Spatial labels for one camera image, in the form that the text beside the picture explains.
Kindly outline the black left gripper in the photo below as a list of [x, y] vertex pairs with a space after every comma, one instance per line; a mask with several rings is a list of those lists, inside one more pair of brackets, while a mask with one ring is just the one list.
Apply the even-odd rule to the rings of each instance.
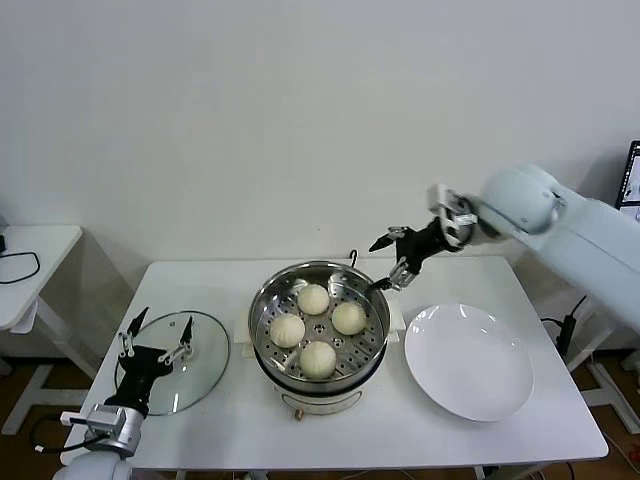
[[149, 398], [154, 382], [169, 374], [168, 365], [192, 351], [193, 336], [193, 317], [190, 316], [174, 349], [167, 352], [159, 348], [134, 346], [134, 339], [141, 330], [148, 310], [149, 307], [145, 307], [131, 320], [127, 329], [117, 335], [120, 342], [118, 362], [124, 370], [124, 376], [116, 393], [104, 401], [105, 405], [131, 408], [144, 417], [149, 414]]

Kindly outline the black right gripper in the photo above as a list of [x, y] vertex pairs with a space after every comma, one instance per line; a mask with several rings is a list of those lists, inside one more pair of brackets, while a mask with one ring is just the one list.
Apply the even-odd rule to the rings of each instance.
[[439, 218], [435, 218], [419, 231], [409, 227], [389, 227], [385, 234], [375, 240], [368, 251], [382, 250], [395, 242], [398, 262], [388, 276], [372, 283], [369, 286], [370, 289], [402, 291], [420, 273], [424, 260], [443, 251], [459, 250], [445, 239]]

